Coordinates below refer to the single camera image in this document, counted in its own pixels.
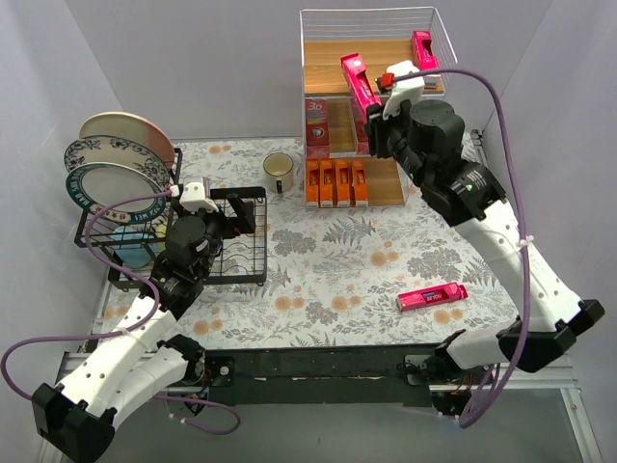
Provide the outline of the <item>red 3D toothpaste box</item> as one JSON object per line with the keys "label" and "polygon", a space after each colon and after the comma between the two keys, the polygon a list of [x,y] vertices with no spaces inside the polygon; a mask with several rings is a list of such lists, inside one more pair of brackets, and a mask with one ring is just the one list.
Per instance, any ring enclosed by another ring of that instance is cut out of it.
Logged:
{"label": "red 3D toothpaste box", "polygon": [[351,103],[351,114],[354,123],[356,153],[358,156],[369,156],[369,141],[364,130],[362,115],[354,103]]}
{"label": "red 3D toothpaste box", "polygon": [[305,99],[305,129],[308,159],[330,157],[328,106],[323,98]]}

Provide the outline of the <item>orange toothpaste box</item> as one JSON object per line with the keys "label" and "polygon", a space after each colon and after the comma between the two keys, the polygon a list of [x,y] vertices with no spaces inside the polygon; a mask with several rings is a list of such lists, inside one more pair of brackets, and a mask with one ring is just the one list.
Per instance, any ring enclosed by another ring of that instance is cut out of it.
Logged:
{"label": "orange toothpaste box", "polygon": [[319,200],[321,207],[335,206],[335,168],[332,159],[321,159]]}
{"label": "orange toothpaste box", "polygon": [[351,203],[351,170],[346,159],[335,161],[336,206],[347,207]]}
{"label": "orange toothpaste box", "polygon": [[354,160],[351,168],[355,206],[368,206],[368,189],[364,164],[360,160]]}
{"label": "orange toothpaste box", "polygon": [[320,166],[316,159],[308,159],[306,164],[306,205],[310,208],[319,207]]}

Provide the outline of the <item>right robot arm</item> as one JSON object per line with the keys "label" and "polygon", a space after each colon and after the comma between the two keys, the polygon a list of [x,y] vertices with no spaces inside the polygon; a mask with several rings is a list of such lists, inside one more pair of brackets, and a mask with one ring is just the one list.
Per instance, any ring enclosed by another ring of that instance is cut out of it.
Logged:
{"label": "right robot arm", "polygon": [[464,159],[465,123],[441,100],[404,101],[393,114],[382,103],[364,111],[369,151],[393,158],[421,198],[484,259],[519,312],[512,323],[460,330],[415,371],[458,383],[473,368],[509,363],[536,372],[561,357],[603,316],[595,299],[581,299],[522,238],[502,186],[483,165]]}

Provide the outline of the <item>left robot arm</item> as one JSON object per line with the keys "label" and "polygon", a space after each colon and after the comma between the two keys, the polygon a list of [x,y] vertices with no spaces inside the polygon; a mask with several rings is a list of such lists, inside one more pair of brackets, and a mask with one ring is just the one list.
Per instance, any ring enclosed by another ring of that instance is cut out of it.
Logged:
{"label": "left robot arm", "polygon": [[72,461],[95,462],[120,424],[164,388],[198,388],[189,402],[202,408],[210,387],[230,372],[226,362],[209,362],[197,341],[163,338],[201,295],[225,242],[255,232],[253,202],[235,193],[226,201],[174,201],[178,217],[165,248],[115,335],[56,385],[33,393],[39,435]]}

